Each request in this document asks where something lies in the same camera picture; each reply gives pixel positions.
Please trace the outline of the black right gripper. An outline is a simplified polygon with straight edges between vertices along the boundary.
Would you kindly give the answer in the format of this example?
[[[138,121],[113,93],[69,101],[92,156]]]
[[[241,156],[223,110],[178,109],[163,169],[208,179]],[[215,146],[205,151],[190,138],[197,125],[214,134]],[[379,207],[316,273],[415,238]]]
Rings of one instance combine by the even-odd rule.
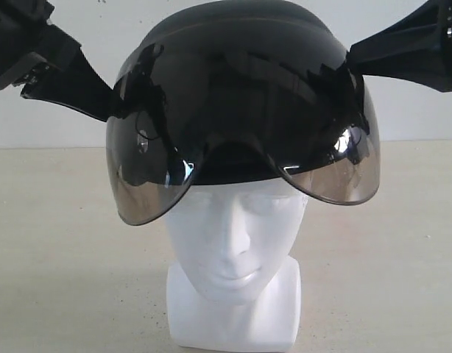
[[[363,75],[452,92],[452,1],[426,1],[397,23],[354,43],[348,59]]]

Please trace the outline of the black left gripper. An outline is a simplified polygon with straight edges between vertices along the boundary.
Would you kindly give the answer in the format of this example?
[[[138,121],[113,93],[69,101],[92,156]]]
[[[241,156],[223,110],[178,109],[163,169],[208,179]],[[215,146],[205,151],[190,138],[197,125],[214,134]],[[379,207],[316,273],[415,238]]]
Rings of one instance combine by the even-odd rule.
[[[0,90],[22,82],[39,66],[22,98],[106,122],[118,95],[93,69],[81,44],[51,22],[53,12],[49,1],[0,1]]]

